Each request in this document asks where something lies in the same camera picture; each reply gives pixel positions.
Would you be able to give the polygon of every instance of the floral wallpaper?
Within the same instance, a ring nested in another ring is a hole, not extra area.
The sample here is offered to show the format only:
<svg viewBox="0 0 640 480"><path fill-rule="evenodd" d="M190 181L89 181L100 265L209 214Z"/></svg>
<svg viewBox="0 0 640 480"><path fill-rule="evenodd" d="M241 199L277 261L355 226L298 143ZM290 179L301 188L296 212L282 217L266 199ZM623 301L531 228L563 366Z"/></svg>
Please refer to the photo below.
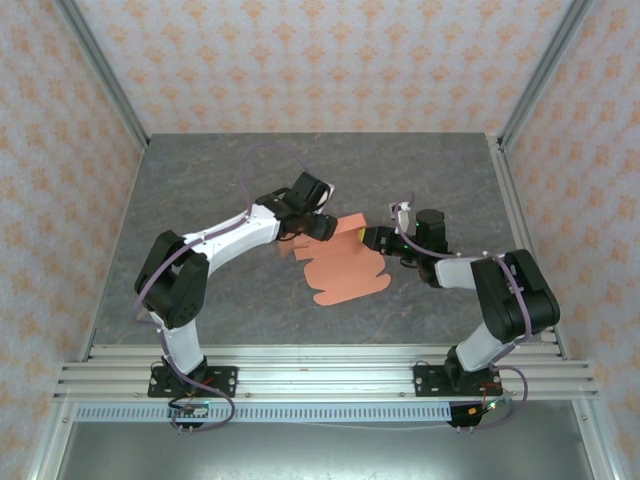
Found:
<svg viewBox="0 0 640 480"><path fill-rule="evenodd" d="M0 463L26 477L139 152L51 0L0 4Z"/></svg>
<svg viewBox="0 0 640 480"><path fill-rule="evenodd" d="M80 0L147 132L499 134L570 0Z"/></svg>
<svg viewBox="0 0 640 480"><path fill-rule="evenodd" d="M601 1L509 155L574 356L640 472L640 9Z"/></svg>

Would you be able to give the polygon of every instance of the black bracket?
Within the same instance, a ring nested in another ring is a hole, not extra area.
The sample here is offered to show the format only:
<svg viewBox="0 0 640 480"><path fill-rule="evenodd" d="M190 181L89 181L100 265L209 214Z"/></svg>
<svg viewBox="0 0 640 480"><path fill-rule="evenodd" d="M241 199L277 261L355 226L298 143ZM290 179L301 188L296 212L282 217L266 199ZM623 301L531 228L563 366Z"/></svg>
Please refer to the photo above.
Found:
<svg viewBox="0 0 640 480"><path fill-rule="evenodd" d="M490 397L502 395L502 388L495 387L494 377L500 376L491 370L484 369L473 373L467 373L463 384L459 384L457 390L451 384L451 380L441 365L416 365L413 367L413 386L416 397L481 397L485 393Z"/></svg>
<svg viewBox="0 0 640 480"><path fill-rule="evenodd" d="M316 240L326 241L333 236L338 219L314 212L324 206L324 203L321 203L322 198L325 195L328 198L330 192L331 187L328 183L302 172L293 187L280 188L258 197L256 205L264 205L280 220L278 240L289 234L304 233Z"/></svg>
<svg viewBox="0 0 640 480"><path fill-rule="evenodd" d="M216 367L207 366L204 372L207 384L226 393L230 397L235 397L238 385L238 367ZM151 379L149 380L149 390L147 395L151 398L179 398L187 395L185 385L175 376L171 367L158 365L151 369ZM205 390L198 390L196 397L211 397L212 393Z"/></svg>
<svg viewBox="0 0 640 480"><path fill-rule="evenodd" d="M531 253L524 249L513 250L505 253L504 262L522 289L522 298L531 317L531 333L535 335L557 324L560 320L558 301ZM471 263L471 271L482 318L491 335L505 344L524 334L522 311L500 266L491 258L483 258Z"/></svg>
<svg viewBox="0 0 640 480"><path fill-rule="evenodd" d="M171 230L160 234L138 275L135 292L140 294L160 265L184 245L184 239ZM180 271L174 271L173 266L181 267ZM204 305L208 274L207 256L187 250L160 274L144 299L145 308L156 312L167 328L183 327L195 318Z"/></svg>
<svg viewBox="0 0 640 480"><path fill-rule="evenodd" d="M453 428L477 427L482 420L482 404L480 402L469 405L452 405L451 420L447 423Z"/></svg>

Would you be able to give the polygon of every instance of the metal bracket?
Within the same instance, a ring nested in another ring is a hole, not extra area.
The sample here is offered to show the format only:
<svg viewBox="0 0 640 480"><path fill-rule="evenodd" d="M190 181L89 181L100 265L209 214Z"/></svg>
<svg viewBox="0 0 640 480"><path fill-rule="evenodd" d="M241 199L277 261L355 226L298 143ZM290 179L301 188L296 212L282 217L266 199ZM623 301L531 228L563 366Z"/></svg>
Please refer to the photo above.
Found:
<svg viewBox="0 0 640 480"><path fill-rule="evenodd" d="M238 383L238 367L208 366L204 378L212 379L208 383L210 387L216 388L232 398L235 397ZM147 395L151 398L179 398L186 396L186 393L184 385L175 377L171 369L164 365L159 365L151 369ZM195 396L210 397L211 393L199 390Z"/></svg>
<svg viewBox="0 0 640 480"><path fill-rule="evenodd" d="M502 388L492 384L499 382L500 377L497 373L493 373L489 369L479 370L467 374L460 391L456 391L453 389L443 366L416 365L413 367L413 385L416 397L478 397L485 394L485 389L487 396L497 397L502 395Z"/></svg>

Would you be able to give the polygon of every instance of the marble-patterned surface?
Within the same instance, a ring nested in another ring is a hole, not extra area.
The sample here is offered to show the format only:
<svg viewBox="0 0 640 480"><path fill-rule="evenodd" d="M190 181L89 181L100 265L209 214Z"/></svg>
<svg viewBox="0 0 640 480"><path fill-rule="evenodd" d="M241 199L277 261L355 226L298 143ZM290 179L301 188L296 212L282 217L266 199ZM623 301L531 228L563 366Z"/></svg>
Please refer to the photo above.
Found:
<svg viewBox="0 0 640 480"><path fill-rule="evenodd" d="M482 134L335 133L154 135L133 198L98 316L95 344L156 343L153 329L131 321L133 284L156 236L198 231L244 208L237 171L253 144L277 141L304 152L310 170L336 185L326 213L364 212L369 225L390 224L387 204L416 194L415 208L445 212L451 248L514 248ZM271 148L253 160L255 198L290 186L300 173ZM376 295L321 307L303 262L258 247L209 280L198 317L203 344L455 343L481 321L475 292L436 290L415 270L387 261L390 287Z"/></svg>

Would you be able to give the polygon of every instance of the aluminum frame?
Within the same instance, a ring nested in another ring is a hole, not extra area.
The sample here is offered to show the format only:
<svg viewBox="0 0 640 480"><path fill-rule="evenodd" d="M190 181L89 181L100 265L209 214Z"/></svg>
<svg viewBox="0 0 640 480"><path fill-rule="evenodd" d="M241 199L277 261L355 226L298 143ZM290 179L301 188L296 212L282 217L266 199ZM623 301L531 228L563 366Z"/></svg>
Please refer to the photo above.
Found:
<svg viewBox="0 0 640 480"><path fill-rule="evenodd" d="M553 75L563 53L582 25L582 19L593 3L595 3L594 0L574 0L569 6L500 136L500 145L506 151L509 150L511 145L515 144L515 139L520 129L533 111L538 97Z"/></svg>
<svg viewBox="0 0 640 480"><path fill-rule="evenodd" d="M27 474L28 480L50 480L58 477L76 409L75 402L53 405L44 433L36 447L31 468Z"/></svg>
<svg viewBox="0 0 640 480"><path fill-rule="evenodd" d="M69 29L80 43L87 60L102 82L102 86L113 101L131 137L141 149L145 148L149 144L149 137L78 4L75 0L55 0L55 2Z"/></svg>
<svg viewBox="0 0 640 480"><path fill-rule="evenodd" d="M487 136L487 142L516 245L529 250L535 259L535 249L513 181L508 156L503 149L504 145L501 147L498 139L492 136ZM571 352L561 324L554 327L554 333L562 358L568 360L571 358ZM580 399L573 400L572 405L595 478L607 480L632 478L628 472L625 472L624 464L613 448L613 436L609 428L610 418L602 402L597 399L593 401Z"/></svg>
<svg viewBox="0 0 640 480"><path fill-rule="evenodd" d="M204 347L211 365L234 365L239 402L409 402L416 401L412 367L417 361L442 364L449 346L222 346ZM149 365L158 347L96 346L89 360L68 363L56 386L54 401L164 402L146 396ZM563 361L555 343L518 348L499 365L516 365L529 383L531 400L597 398L588 362ZM522 394L522 382L501 372L506 389ZM465 400L481 399L464 397ZM462 397L420 398L456 401Z"/></svg>

